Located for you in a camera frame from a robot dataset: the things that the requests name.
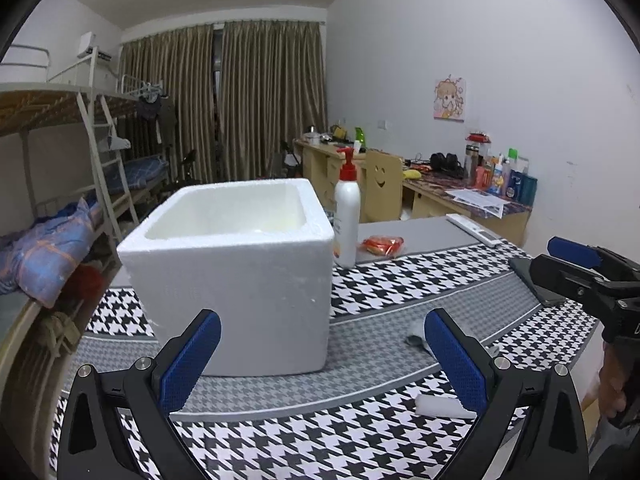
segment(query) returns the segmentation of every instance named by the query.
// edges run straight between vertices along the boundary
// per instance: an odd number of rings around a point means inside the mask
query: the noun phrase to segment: brown curtain
[[[222,150],[230,180],[266,176],[280,141],[327,130],[319,23],[228,22],[222,40]]]
[[[174,100],[178,115],[172,171],[176,161],[197,150],[194,177],[216,180],[216,99],[212,72],[212,25],[181,28],[125,43],[120,73],[157,83]],[[160,153],[153,121],[123,121],[122,135],[131,141],[134,157]]]

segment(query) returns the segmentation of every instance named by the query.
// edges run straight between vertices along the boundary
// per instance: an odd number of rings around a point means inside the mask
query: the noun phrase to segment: metal ladder
[[[89,71],[89,82],[91,91],[88,93],[87,103],[84,102],[84,97],[81,92],[78,92],[76,95],[76,99],[78,101],[78,108],[80,109],[80,115],[82,116],[82,122],[84,123],[84,127],[87,130],[87,134],[89,137],[89,150],[91,155],[91,166],[92,173],[94,175],[94,183],[95,183],[95,191],[97,195],[98,202],[100,203],[100,207],[102,208],[104,214],[104,231],[109,239],[109,244],[111,251],[113,252],[114,257],[117,259],[118,255],[116,252],[117,245],[123,240],[124,236],[122,234],[122,229],[118,224],[118,215],[116,210],[123,203],[127,204],[127,209],[131,213],[131,217],[135,226],[140,225],[140,220],[138,219],[138,214],[136,213],[136,208],[133,203],[133,198],[131,196],[131,192],[129,190],[129,184],[127,183],[127,177],[124,171],[124,165],[122,163],[122,156],[120,155],[119,150],[115,150],[116,155],[115,158],[108,160],[107,162],[103,162],[100,159],[100,149],[98,148],[98,143],[95,137],[95,129],[96,128],[108,128],[109,133],[112,136],[117,136],[116,124],[113,121],[113,117],[111,116],[111,112],[109,110],[109,106],[107,104],[107,99],[105,99],[104,95],[97,95],[95,92],[95,88],[93,85],[94,82],[94,74],[95,74],[95,63],[97,60],[98,49],[94,48],[94,52],[92,55],[92,62],[90,65]],[[100,101],[100,106],[102,108],[102,112],[106,119],[104,124],[96,124],[95,123],[95,104],[96,101]],[[104,175],[104,172],[107,168],[117,164],[118,173],[120,175],[120,180],[122,181],[123,193],[120,197],[118,197],[113,202],[111,201],[111,195],[109,194],[109,189],[107,188],[107,182]]]

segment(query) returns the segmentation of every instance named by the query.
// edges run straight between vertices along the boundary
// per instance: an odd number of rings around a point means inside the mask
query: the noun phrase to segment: red snack packet
[[[395,258],[402,249],[403,244],[404,238],[401,237],[371,236],[363,241],[360,248],[376,256]]]

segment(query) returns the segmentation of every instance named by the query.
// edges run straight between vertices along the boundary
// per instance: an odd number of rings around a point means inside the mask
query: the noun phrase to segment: blue blanket
[[[0,294],[21,288],[52,308],[93,239],[92,210],[84,199],[69,216],[0,237]]]
[[[159,155],[130,160],[124,164],[129,189],[145,189],[149,182],[166,171],[168,164]],[[105,175],[109,193],[122,193],[122,180],[116,166]]]

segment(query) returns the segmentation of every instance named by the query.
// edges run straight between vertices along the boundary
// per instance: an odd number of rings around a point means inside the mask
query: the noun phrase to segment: styrofoam box
[[[218,313],[205,375],[287,375],[326,361],[333,239],[308,180],[260,180],[180,190],[118,254],[162,344]]]

